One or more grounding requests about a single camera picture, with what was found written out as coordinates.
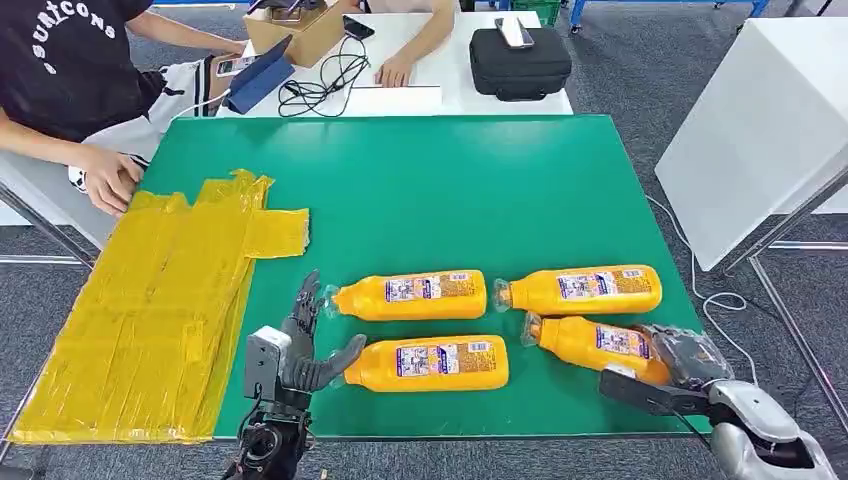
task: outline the black bag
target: black bag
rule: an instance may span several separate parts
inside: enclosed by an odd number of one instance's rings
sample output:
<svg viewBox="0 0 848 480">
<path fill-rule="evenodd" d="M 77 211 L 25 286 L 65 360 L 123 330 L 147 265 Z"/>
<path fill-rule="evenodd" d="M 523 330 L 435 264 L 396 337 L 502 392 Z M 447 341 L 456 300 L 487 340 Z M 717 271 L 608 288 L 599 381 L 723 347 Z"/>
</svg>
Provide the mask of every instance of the black bag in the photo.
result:
<svg viewBox="0 0 848 480">
<path fill-rule="evenodd" d="M 495 28 L 471 36 L 471 75 L 474 88 L 498 100 L 541 100 L 565 86 L 571 73 L 571 57 L 556 30 L 528 28 L 534 45 L 509 48 Z"/>
</svg>

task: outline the green cutting mat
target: green cutting mat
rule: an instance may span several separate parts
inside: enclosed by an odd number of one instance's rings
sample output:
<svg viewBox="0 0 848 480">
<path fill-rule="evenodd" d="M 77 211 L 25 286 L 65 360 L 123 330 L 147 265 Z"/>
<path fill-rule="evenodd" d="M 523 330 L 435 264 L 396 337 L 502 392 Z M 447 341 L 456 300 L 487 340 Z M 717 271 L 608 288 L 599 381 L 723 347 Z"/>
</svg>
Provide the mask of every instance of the green cutting mat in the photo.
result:
<svg viewBox="0 0 848 480">
<path fill-rule="evenodd" d="M 659 272 L 662 304 L 645 315 L 594 316 L 629 325 L 700 331 L 615 127 L 606 116 L 179 120 L 143 188 L 193 200 L 205 178 L 236 168 L 276 182 L 268 207 L 311 209 L 302 257 L 256 265 L 242 338 L 215 435 L 236 435 L 244 339 L 279 326 L 313 268 L 324 283 L 458 268 L 518 279 L 540 269 L 645 263 Z M 315 394 L 322 437 L 438 437 L 684 432 L 598 394 L 598 374 L 519 343 L 523 312 L 478 320 L 368 323 L 323 318 L 324 358 L 351 335 L 369 341 L 499 334 L 509 383 L 483 392 L 372 393 L 346 385 Z M 699 429 L 708 429 L 697 419 Z"/>
</svg>

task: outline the cable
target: cable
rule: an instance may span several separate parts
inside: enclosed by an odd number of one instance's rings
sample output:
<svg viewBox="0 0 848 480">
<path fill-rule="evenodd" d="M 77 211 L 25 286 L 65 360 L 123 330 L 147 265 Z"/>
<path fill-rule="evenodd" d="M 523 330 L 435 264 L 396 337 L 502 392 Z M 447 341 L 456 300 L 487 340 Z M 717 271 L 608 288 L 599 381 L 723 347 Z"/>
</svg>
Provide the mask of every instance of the cable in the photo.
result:
<svg viewBox="0 0 848 480">
<path fill-rule="evenodd" d="M 238 435 L 237 435 L 237 438 L 238 438 L 239 441 L 241 441 L 241 436 L 244 433 L 244 424 L 250 419 L 250 417 L 259 408 L 259 404 L 262 403 L 262 385 L 261 384 L 256 383 L 255 385 L 253 385 L 253 395 L 256 397 L 256 402 L 254 402 L 253 408 L 251 408 L 250 411 L 247 412 L 247 415 L 245 415 L 244 418 L 241 419 L 241 422 L 239 422 L 239 431 L 238 431 Z"/>
<path fill-rule="evenodd" d="M 347 43 L 350 39 L 359 42 L 359 45 L 362 47 L 361 54 L 343 53 L 345 43 Z M 327 83 L 324 80 L 324 69 L 327 64 L 334 59 L 338 59 L 339 61 L 339 75 L 332 82 Z M 350 59 L 350 61 L 347 65 L 344 65 L 342 63 L 343 59 Z M 330 55 L 321 62 L 321 66 L 318 69 L 320 83 L 288 80 L 280 85 L 277 89 L 277 99 L 280 102 L 280 105 L 277 107 L 277 114 L 284 118 L 297 117 L 307 112 L 313 112 L 322 117 L 339 117 L 343 115 L 345 110 L 347 110 L 347 104 L 350 101 L 350 91 L 353 89 L 353 83 L 356 82 L 359 75 L 369 65 L 368 53 L 365 49 L 365 44 L 362 43 L 362 40 L 346 36 L 344 40 L 342 40 L 342 44 L 339 46 L 339 53 Z M 350 85 L 350 88 L 348 89 L 347 95 L 345 95 L 345 101 L 344 105 L 342 105 L 341 111 L 328 115 L 317 110 L 318 106 L 324 103 L 330 95 L 338 91 L 344 91 L 344 88 L 348 85 Z M 290 93 L 291 96 L 283 99 L 284 91 Z M 306 108 L 296 113 L 283 113 L 283 107 L 289 106 L 304 106 Z"/>
<path fill-rule="evenodd" d="M 171 122 L 173 122 L 174 120 L 176 120 L 176 119 L 177 119 L 177 117 L 181 117 L 184 113 L 186 113 L 186 112 L 188 112 L 188 111 L 194 110 L 194 109 L 195 109 L 195 108 L 197 108 L 197 107 L 202 107 L 202 106 L 204 106 L 204 105 L 206 105 L 206 104 L 209 104 L 209 103 L 217 102 L 218 100 L 220 100 L 220 99 L 222 99 L 222 98 L 226 97 L 226 96 L 227 96 L 227 94 L 229 94 L 229 93 L 230 93 L 230 89 L 228 88 L 228 89 L 224 90 L 224 93 L 222 93 L 222 94 L 218 95 L 218 96 L 217 96 L 217 97 L 215 97 L 215 98 L 210 98 L 209 100 L 206 100 L 206 101 L 204 101 L 204 102 L 200 102 L 200 103 L 198 103 L 197 105 L 192 105 L 192 106 L 190 106 L 190 107 L 186 108 L 185 110 L 183 110 L 183 111 L 181 111 L 180 113 L 178 113 L 178 114 L 174 115 L 173 117 L 171 117 L 171 120 L 168 122 L 168 124 L 170 124 Z"/>
<path fill-rule="evenodd" d="M 698 291 L 698 288 L 695 286 L 695 252 L 692 250 L 692 246 L 689 245 L 689 242 L 686 240 L 686 237 L 680 231 L 680 228 L 678 228 L 677 221 L 674 219 L 674 214 L 672 214 L 671 211 L 668 208 L 666 208 L 665 205 L 654 200 L 650 195 L 645 195 L 645 198 L 647 198 L 648 200 L 653 202 L 656 206 L 660 207 L 668 215 L 668 218 L 671 219 L 671 225 L 674 227 L 674 233 L 677 234 L 677 238 L 679 238 L 680 241 L 683 242 L 683 244 L 686 245 L 686 247 L 689 249 L 690 266 L 691 266 L 691 274 L 692 274 L 692 292 L 695 294 L 696 297 L 698 297 L 698 298 L 700 298 L 701 300 L 704 301 L 704 303 L 701 305 L 701 308 L 704 311 L 704 315 L 707 316 L 707 320 L 709 320 L 710 323 L 713 324 L 713 327 L 715 327 L 715 329 L 718 330 L 718 333 L 720 333 L 721 336 L 724 337 L 725 340 L 730 342 L 730 344 L 733 345 L 733 348 L 738 350 L 739 353 L 741 353 L 742 355 L 745 356 L 745 358 L 748 359 L 748 363 L 751 366 L 751 378 L 753 380 L 754 385 L 759 387 L 760 386 L 759 381 L 757 380 L 757 367 L 754 364 L 754 359 L 751 357 L 751 355 L 748 354 L 748 352 L 745 351 L 744 348 L 740 347 L 739 344 L 737 344 L 736 342 L 733 341 L 732 338 L 730 338 L 730 336 L 728 336 L 726 333 L 724 333 L 724 330 L 722 330 L 722 328 L 718 326 L 718 323 L 713 319 L 713 317 L 710 315 L 710 312 L 707 310 L 707 305 L 713 304 L 713 305 L 721 307 L 725 310 L 731 310 L 731 311 L 734 311 L 734 312 L 741 312 L 742 310 L 745 310 L 746 308 L 748 308 L 748 300 L 746 300 L 745 297 L 743 297 L 742 295 L 739 295 L 738 293 L 735 293 L 735 292 L 719 292 L 719 293 L 715 293 L 713 295 L 710 295 L 709 297 L 705 297 L 704 295 L 702 295 Z M 736 306 L 736 305 L 728 305 L 726 303 L 721 303 L 718 300 L 716 300 L 719 297 L 736 298 L 739 301 L 741 301 L 742 304 L 739 305 L 739 306 Z"/>
<path fill-rule="evenodd" d="M 712 451 L 712 449 L 710 448 L 710 442 L 707 441 L 707 438 L 704 437 L 704 435 L 701 432 L 699 432 L 698 429 L 696 429 L 695 426 L 692 425 L 689 422 L 689 420 L 687 420 L 686 417 L 681 415 L 677 410 L 670 408 L 667 405 L 663 405 L 662 403 L 655 402 L 655 401 L 651 400 L 650 398 L 646 398 L 645 400 L 647 400 L 648 403 L 653 403 L 654 405 L 656 405 L 658 407 L 662 407 L 667 412 L 673 413 L 674 416 L 677 417 L 677 419 L 680 420 L 683 423 L 683 425 L 686 425 L 686 428 L 688 428 L 690 432 L 694 433 L 695 436 L 698 437 L 698 440 L 700 440 L 701 443 L 703 443 L 704 446 L 707 447 L 707 450 Z"/>
</svg>

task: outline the green crate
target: green crate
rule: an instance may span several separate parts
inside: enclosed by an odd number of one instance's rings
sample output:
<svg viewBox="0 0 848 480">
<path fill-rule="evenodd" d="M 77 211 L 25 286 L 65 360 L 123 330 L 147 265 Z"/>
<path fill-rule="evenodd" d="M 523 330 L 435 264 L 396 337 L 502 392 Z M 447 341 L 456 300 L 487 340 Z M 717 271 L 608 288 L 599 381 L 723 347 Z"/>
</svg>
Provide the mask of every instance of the green crate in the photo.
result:
<svg viewBox="0 0 848 480">
<path fill-rule="evenodd" d="M 513 10 L 534 10 L 539 16 L 539 23 L 543 27 L 553 27 L 556 17 L 559 15 L 559 0 L 554 1 L 522 1 L 513 0 Z"/>
</svg>

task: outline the floor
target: floor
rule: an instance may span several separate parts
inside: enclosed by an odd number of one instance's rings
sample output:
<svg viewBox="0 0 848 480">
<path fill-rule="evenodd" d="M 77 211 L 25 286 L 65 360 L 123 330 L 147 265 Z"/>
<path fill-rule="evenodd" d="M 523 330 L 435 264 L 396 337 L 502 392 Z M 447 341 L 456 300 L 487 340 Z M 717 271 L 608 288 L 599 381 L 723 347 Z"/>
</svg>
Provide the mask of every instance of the floor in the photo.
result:
<svg viewBox="0 0 848 480">
<path fill-rule="evenodd" d="M 786 1 L 774 0 L 767 16 L 779 16 Z M 168 9 L 165 14 L 225 36 L 243 37 L 240 10 Z M 612 115 L 646 193 L 664 201 L 653 175 L 660 158 L 715 67 L 733 42 L 747 8 L 710 4 L 592 3 L 584 29 L 567 36 L 567 15 L 557 29 L 566 37 L 574 72 L 567 91 L 576 112 Z M 133 40 L 137 64 L 156 67 L 188 61 L 204 52 Z M 674 236 L 669 219 L 657 213 L 684 281 L 690 282 L 689 253 Z M 845 216 L 817 217 L 793 232 L 797 240 L 844 240 Z M 0 228 L 0 252 L 59 253 L 26 227 Z M 824 254 L 768 253 L 765 268 L 795 314 L 839 390 L 848 399 L 848 259 Z M 29 381 L 85 281 L 74 267 L 0 265 L 0 426 L 8 423 Z M 733 290 L 760 307 L 713 316 L 757 363 L 760 383 L 793 413 L 848 478 L 848 438 L 792 344 L 749 266 L 733 278 L 698 276 L 703 292 Z M 745 359 L 709 325 L 708 332 L 733 364 L 750 378 Z M 568 415 L 568 412 L 551 412 Z M 217 479 L 233 445 L 78 446 L 12 448 L 9 465 L 28 466 L 48 479 Z M 463 441 L 404 443 L 319 443 L 301 464 L 300 478 L 663 478 L 721 479 L 708 452 L 693 439 L 567 439 L 550 441 Z"/>
</svg>

